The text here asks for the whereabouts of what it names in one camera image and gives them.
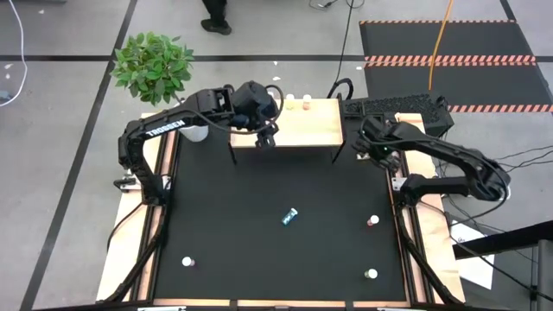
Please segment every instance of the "orange cable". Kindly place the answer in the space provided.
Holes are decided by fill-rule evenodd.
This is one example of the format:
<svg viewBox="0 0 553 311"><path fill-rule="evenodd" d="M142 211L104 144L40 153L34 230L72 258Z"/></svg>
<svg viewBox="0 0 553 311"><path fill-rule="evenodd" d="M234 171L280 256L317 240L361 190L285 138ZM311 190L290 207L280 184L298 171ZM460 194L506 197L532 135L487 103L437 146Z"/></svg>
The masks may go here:
<svg viewBox="0 0 553 311"><path fill-rule="evenodd" d="M449 19L449 13L451 12L451 8L453 7L453 1L454 0L449 0L448 10L446 10L446 15L445 17L443 17L440 34L438 34L438 40L436 40L435 42L434 53L432 54L432 60L430 61L429 91L432 90L432 74L434 73L435 55L438 54L438 47L440 46L440 41L442 40L443 30L446 28L446 23Z"/></svg>

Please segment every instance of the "blue bottle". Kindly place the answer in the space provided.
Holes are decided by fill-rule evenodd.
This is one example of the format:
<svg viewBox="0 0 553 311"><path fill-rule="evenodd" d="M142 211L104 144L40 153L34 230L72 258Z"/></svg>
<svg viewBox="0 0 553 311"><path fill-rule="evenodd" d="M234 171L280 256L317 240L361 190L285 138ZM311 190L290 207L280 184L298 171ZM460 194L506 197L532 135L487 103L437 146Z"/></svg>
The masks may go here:
<svg viewBox="0 0 553 311"><path fill-rule="evenodd" d="M288 225L288 223L297 215L297 210L295 208L290 209L290 211L283 218L283 225Z"/></svg>

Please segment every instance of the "white cable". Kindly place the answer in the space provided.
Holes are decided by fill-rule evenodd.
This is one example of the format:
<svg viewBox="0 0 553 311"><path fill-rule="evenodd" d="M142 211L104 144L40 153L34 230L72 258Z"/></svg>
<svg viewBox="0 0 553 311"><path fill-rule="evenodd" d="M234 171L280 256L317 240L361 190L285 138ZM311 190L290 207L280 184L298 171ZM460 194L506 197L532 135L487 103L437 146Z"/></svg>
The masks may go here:
<svg viewBox="0 0 553 311"><path fill-rule="evenodd" d="M6 105L11 104L14 100L16 100L17 97L19 97L19 94L21 94L21 90L23 89L23 85L25 84L25 80L27 79L27 63L25 62L25 55L23 54L23 50L25 49L25 45L23 44L23 25L21 23L21 18L19 18L19 14L17 14L16 6L14 5L12 0L8 0L11 5L11 9L14 11L14 14L16 14L17 22L19 23L19 30L21 32L21 61L23 62L23 65L25 66L25 73L23 74L23 79L21 81L21 85L19 86L19 90L17 91L17 94L7 102L0 104L0 107L4 107Z"/></svg>

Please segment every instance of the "robotic arm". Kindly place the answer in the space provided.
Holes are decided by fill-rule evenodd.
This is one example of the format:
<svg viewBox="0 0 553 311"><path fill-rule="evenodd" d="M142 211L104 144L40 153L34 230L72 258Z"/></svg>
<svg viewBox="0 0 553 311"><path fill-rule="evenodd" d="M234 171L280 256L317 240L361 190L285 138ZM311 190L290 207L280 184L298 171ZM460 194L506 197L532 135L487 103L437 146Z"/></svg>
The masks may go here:
<svg viewBox="0 0 553 311"><path fill-rule="evenodd" d="M270 87L276 88L283 98L277 86L265 87L251 81L236 92L232 86L198 91L175 108L129 122L118 139L119 164L130 169L142 183L143 202L161 205L167 199L162 177L152 173L143 155L144 142L150 138L171 130L210 124L230 132L234 132L231 127L247 129L237 133L257 134L259 148L274 146L273 136L278 132L274 121L283 106L277 109L275 100L266 91Z"/></svg>
<svg viewBox="0 0 553 311"><path fill-rule="evenodd" d="M393 185L394 190L400 192L407 205L415 205L425 194L470 194L478 200L487 201L508 196L511 178L497 162L476 149L466 149L427 136L413 124L382 124L374 117L367 117L353 147L393 171L399 167L398 151L417 150L450 162L465 173L464 177L427 179L411 174L406 179L398 179Z"/></svg>

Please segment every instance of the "white pot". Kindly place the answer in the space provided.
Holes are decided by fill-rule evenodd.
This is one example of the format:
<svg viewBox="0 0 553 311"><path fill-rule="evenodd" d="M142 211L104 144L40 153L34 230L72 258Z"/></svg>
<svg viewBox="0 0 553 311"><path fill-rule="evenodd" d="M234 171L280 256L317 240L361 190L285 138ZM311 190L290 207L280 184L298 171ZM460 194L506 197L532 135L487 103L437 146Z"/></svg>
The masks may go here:
<svg viewBox="0 0 553 311"><path fill-rule="evenodd" d="M179 132L182 133L184 137L188 138L189 141L198 143L207 138L207 134L209 134L209 126L193 125L187 128L179 129Z"/></svg>

